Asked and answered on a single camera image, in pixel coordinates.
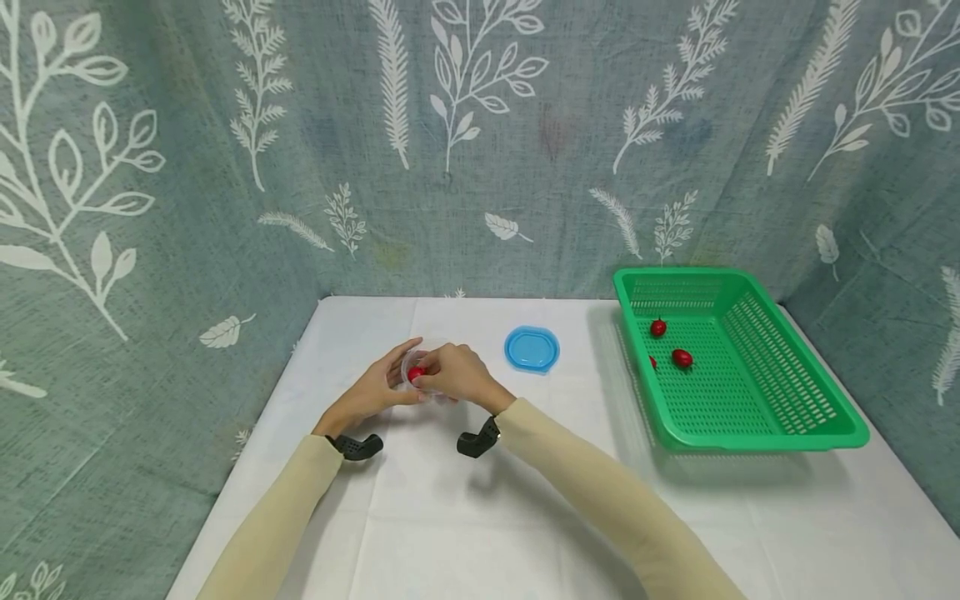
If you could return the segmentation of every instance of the white tablecloth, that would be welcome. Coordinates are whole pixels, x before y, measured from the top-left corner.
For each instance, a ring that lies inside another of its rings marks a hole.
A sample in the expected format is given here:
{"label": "white tablecloth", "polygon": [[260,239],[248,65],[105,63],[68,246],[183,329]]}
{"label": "white tablecloth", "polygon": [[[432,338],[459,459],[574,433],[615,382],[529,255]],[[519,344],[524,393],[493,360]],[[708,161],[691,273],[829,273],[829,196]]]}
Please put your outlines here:
{"label": "white tablecloth", "polygon": [[[195,597],[300,437],[371,361],[414,335],[470,344],[515,394],[634,470],[749,598],[960,598],[960,540],[872,426],[858,450],[692,458],[658,448],[618,315],[608,300],[321,301],[168,599]],[[508,366],[503,342],[521,324],[560,340],[548,375]],[[475,461],[456,452],[457,436],[486,417],[431,402],[369,422],[358,437],[377,432],[384,451],[344,464],[278,597],[642,598],[535,471],[500,447]]]}

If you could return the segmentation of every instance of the fabric backdrop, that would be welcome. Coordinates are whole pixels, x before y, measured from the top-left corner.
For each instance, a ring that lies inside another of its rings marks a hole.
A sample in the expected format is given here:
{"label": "fabric backdrop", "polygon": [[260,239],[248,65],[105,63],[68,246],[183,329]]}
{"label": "fabric backdrop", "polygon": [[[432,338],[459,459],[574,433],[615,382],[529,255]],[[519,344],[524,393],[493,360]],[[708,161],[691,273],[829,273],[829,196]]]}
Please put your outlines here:
{"label": "fabric backdrop", "polygon": [[960,527],[960,2],[0,25],[0,600],[162,596],[317,299],[611,298],[629,265],[758,276]]}

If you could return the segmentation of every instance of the green basket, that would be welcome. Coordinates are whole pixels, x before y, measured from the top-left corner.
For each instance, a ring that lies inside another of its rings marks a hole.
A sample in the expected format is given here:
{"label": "green basket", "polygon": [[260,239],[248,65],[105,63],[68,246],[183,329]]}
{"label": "green basket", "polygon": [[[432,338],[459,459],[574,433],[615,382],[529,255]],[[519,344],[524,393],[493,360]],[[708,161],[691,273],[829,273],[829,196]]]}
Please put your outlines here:
{"label": "green basket", "polygon": [[[649,421],[671,451],[860,447],[870,431],[753,276],[621,269],[613,276]],[[666,334],[650,334],[654,319]],[[673,364],[674,348],[693,367]],[[657,360],[657,368],[648,356]]]}

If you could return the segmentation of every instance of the hand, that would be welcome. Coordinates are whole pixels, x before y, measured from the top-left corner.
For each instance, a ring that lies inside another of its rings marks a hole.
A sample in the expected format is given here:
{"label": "hand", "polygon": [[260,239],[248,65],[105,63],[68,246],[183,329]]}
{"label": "hand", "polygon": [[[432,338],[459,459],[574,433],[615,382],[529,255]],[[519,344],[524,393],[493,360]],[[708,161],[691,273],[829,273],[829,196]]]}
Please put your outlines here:
{"label": "hand", "polygon": [[492,415],[499,415],[516,400],[466,344],[444,344],[421,358],[419,366],[427,374],[414,380],[418,388],[469,400]]}
{"label": "hand", "polygon": [[313,435],[337,438],[345,429],[355,427],[392,406],[421,402],[417,390],[398,392],[391,389],[403,380],[400,376],[403,355],[421,341],[422,338],[407,340],[370,365],[357,382],[326,409],[313,428]]}

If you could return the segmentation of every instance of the human arm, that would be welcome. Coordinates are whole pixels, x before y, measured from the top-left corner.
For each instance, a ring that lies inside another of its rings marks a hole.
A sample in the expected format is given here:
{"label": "human arm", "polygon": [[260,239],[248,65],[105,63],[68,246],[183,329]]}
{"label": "human arm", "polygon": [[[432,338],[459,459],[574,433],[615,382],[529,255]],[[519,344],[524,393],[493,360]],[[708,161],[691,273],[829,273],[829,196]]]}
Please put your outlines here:
{"label": "human arm", "polygon": [[430,374],[416,385],[472,400],[495,415],[501,442],[613,544],[650,600],[743,600],[696,535],[633,473],[514,398],[469,348],[444,348],[421,361]]}
{"label": "human arm", "polygon": [[391,350],[334,402],[304,436],[274,484],[263,494],[206,578],[198,600],[273,600],[286,577],[317,503],[340,470],[343,456],[330,443],[391,406],[416,404],[416,391],[391,390],[400,359],[420,338]]}

